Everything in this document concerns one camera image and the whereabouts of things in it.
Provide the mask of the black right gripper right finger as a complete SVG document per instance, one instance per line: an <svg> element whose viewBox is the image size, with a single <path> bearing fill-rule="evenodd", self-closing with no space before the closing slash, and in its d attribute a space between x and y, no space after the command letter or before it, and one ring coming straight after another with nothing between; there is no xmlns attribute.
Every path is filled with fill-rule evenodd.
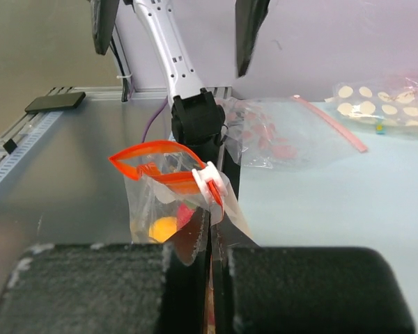
<svg viewBox="0 0 418 334"><path fill-rule="evenodd" d="M392 268L364 247L260 247L210 229L218 333L414 333Z"/></svg>

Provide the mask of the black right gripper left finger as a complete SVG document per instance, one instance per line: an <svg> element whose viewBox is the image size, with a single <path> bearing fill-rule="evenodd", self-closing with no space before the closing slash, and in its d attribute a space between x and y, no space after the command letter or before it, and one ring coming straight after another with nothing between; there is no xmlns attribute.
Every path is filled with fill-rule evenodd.
<svg viewBox="0 0 418 334"><path fill-rule="evenodd" d="M209 213L163 244L41 244L0 293L0 333L203 333Z"/></svg>

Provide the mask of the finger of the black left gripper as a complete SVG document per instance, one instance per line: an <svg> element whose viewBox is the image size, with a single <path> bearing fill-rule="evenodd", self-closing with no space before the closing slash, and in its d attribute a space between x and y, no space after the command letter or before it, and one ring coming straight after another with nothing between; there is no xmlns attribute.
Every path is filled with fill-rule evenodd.
<svg viewBox="0 0 418 334"><path fill-rule="evenodd" d="M267 14L270 0L235 2L235 60L237 77L246 75L256 39Z"/></svg>
<svg viewBox="0 0 418 334"><path fill-rule="evenodd" d="M96 54L105 55L115 27L119 0L90 0L91 31Z"/></svg>

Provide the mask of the orange yellow mango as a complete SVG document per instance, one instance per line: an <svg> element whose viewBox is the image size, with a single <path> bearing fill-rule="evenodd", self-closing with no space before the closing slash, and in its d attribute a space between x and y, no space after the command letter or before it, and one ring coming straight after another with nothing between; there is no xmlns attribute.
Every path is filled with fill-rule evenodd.
<svg viewBox="0 0 418 334"><path fill-rule="evenodd" d="M157 243L164 243L177 232L177 219L167 216L157 219L150 227L148 236Z"/></svg>

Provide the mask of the clear zip bag orange zipper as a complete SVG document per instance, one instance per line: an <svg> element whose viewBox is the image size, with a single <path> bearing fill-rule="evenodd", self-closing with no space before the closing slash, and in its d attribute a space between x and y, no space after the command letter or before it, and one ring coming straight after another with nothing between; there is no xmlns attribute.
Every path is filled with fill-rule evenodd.
<svg viewBox="0 0 418 334"><path fill-rule="evenodd" d="M132 241L166 244L186 266L198 256L225 256L230 248L255 247L229 178L174 141L151 141L121 150L109 161L123 176ZM195 212L189 223L157 243L149 227L174 216L181 204Z"/></svg>

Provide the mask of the red chili pepper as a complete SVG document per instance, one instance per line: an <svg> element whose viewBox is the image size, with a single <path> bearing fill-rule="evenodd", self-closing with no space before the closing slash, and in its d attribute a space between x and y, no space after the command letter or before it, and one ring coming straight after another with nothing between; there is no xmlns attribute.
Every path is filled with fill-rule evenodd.
<svg viewBox="0 0 418 334"><path fill-rule="evenodd" d="M176 212L177 230L182 229L191 220L195 209L189 208L186 204L181 204Z"/></svg>

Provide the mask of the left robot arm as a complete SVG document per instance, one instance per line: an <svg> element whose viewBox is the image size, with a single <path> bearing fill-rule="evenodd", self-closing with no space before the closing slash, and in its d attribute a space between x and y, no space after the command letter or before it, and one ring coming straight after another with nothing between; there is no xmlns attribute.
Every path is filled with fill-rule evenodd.
<svg viewBox="0 0 418 334"><path fill-rule="evenodd" d="M91 1L92 36L95 52L105 55L114 49L122 80L136 90L134 56L127 36L129 21L137 19L146 32L165 79L166 102L171 109L171 130L176 141L198 157L220 162L233 182L234 193L240 188L240 168L233 165L233 154L221 150L223 108L203 84L187 52L175 18L173 1Z"/></svg>

